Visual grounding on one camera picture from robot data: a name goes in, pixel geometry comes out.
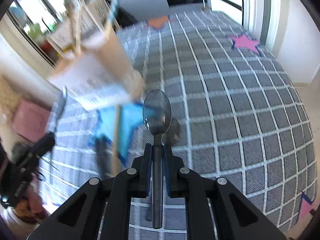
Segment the person's left hand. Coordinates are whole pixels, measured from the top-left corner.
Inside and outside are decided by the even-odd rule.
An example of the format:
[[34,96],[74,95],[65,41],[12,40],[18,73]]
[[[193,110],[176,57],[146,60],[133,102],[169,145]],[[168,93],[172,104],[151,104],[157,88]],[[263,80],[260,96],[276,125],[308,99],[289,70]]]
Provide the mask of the person's left hand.
[[13,212],[20,220],[28,224],[42,223],[50,216],[43,207],[42,198],[31,185],[28,186],[19,203],[13,208]]

